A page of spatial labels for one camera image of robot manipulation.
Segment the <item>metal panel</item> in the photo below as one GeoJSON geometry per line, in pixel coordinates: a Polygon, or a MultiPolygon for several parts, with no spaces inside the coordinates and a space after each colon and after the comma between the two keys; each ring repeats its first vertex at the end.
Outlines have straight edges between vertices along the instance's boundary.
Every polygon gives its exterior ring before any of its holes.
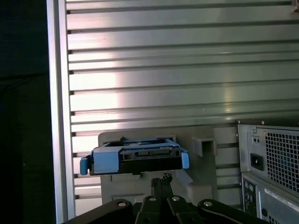
{"type": "Polygon", "coordinates": [[[242,203],[242,191],[236,189],[221,189],[218,190],[219,201],[228,205],[239,205],[242,203]]]}
{"type": "MultiPolygon", "coordinates": [[[[299,17],[288,0],[48,1],[60,4],[55,37],[62,57],[59,49],[61,65],[55,58],[51,65],[60,73],[52,69],[51,76],[63,83],[57,109],[63,116],[53,119],[64,125],[68,218],[75,213],[73,157],[97,147],[101,132],[298,115],[299,17]]],[[[228,137],[217,143],[225,147],[221,153],[235,147],[224,145],[237,142],[228,137]]],[[[221,199],[240,204],[240,197],[226,197],[239,195],[235,159],[222,158],[216,169],[221,199]]],[[[86,184],[75,177],[85,189],[93,185],[92,177],[86,184]]],[[[86,195],[76,195],[76,214],[86,208],[81,202],[99,205],[80,198],[86,195]]]]}
{"type": "Polygon", "coordinates": [[[225,164],[237,164],[239,160],[239,148],[221,148],[218,149],[218,155],[215,157],[216,166],[225,164]]]}

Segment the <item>ventilation grille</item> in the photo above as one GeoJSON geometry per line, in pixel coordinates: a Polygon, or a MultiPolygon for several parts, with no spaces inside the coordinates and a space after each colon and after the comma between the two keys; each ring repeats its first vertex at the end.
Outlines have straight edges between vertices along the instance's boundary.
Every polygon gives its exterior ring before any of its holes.
{"type": "Polygon", "coordinates": [[[299,136],[268,133],[268,177],[299,193],[299,136]]]}
{"type": "Polygon", "coordinates": [[[279,224],[279,222],[276,221],[275,219],[273,219],[271,216],[269,216],[269,223],[271,223],[271,224],[279,224]]]}

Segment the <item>sticker label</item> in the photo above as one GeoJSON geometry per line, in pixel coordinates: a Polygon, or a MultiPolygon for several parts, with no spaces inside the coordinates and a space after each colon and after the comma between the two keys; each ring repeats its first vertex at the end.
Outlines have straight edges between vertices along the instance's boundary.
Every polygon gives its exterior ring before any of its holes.
{"type": "Polygon", "coordinates": [[[294,209],[295,211],[299,212],[299,207],[294,205],[293,203],[285,200],[284,198],[282,198],[281,196],[278,196],[277,194],[274,194],[273,192],[265,189],[265,193],[272,196],[273,198],[279,200],[280,202],[282,202],[283,204],[289,206],[290,208],[294,209]]]}

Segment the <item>screw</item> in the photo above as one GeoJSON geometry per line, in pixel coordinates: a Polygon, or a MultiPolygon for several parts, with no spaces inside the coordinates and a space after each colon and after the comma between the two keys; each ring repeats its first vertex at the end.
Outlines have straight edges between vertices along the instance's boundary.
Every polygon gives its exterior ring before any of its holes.
{"type": "Polygon", "coordinates": [[[213,204],[211,202],[204,202],[204,205],[207,207],[211,207],[213,204]]]}
{"type": "Polygon", "coordinates": [[[120,206],[120,207],[126,206],[126,203],[120,202],[120,203],[118,203],[118,206],[120,206]]]}
{"type": "Polygon", "coordinates": [[[175,201],[175,202],[179,201],[179,197],[178,197],[178,196],[174,196],[172,199],[173,199],[173,201],[175,201]]]}

